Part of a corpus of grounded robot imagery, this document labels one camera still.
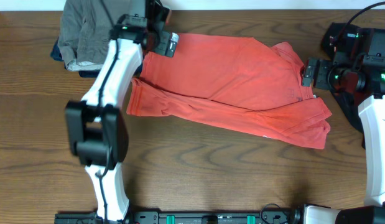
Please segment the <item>black garment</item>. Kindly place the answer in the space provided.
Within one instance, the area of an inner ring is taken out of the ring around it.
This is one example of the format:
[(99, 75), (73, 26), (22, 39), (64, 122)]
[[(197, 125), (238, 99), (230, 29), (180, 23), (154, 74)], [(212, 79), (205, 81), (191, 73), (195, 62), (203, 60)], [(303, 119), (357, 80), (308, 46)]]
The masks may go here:
[(358, 107), (355, 105), (355, 100), (348, 83), (348, 72), (352, 71), (355, 56), (352, 55), (354, 43), (356, 40), (356, 31), (358, 26), (348, 25), (345, 32), (338, 39), (338, 42), (331, 46), (332, 38), (335, 38), (345, 23), (333, 22), (323, 36), (321, 47), (322, 50), (329, 56), (332, 68), (328, 74), (330, 82), (330, 92), (348, 122), (360, 133), (363, 132), (363, 126), (358, 116)]

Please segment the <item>orange soccer t-shirt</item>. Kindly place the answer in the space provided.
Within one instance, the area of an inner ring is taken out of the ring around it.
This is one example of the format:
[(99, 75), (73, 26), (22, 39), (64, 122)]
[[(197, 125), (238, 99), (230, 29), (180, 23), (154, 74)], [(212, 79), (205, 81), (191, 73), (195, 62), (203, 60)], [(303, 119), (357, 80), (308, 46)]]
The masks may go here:
[(331, 111), (302, 86), (303, 66), (287, 42), (269, 47), (251, 37), (180, 34), (172, 58), (145, 56), (127, 112), (323, 149)]

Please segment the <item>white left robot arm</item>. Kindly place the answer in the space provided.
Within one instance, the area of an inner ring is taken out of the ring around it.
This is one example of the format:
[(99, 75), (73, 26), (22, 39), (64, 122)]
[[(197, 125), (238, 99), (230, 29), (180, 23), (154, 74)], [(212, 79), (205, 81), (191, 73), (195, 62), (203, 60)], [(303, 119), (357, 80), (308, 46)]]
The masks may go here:
[(81, 101), (69, 101), (65, 120), (71, 153), (93, 183), (98, 209), (91, 213), (58, 213), (56, 223), (127, 223), (129, 199), (122, 163), (129, 145), (122, 116), (124, 97), (144, 54), (173, 57), (179, 37), (166, 32), (167, 19), (123, 15), (111, 30), (106, 60)]

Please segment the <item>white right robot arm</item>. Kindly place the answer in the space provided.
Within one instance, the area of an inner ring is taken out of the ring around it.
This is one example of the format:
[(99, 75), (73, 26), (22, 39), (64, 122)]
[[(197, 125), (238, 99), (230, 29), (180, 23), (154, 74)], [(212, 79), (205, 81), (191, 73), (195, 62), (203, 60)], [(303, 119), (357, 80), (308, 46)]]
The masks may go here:
[(302, 85), (353, 97), (362, 125), (366, 150), (366, 196), (358, 208), (337, 210), (303, 205), (288, 216), (288, 223), (383, 223), (385, 224), (385, 65), (357, 56), (338, 65), (311, 58), (302, 74)]

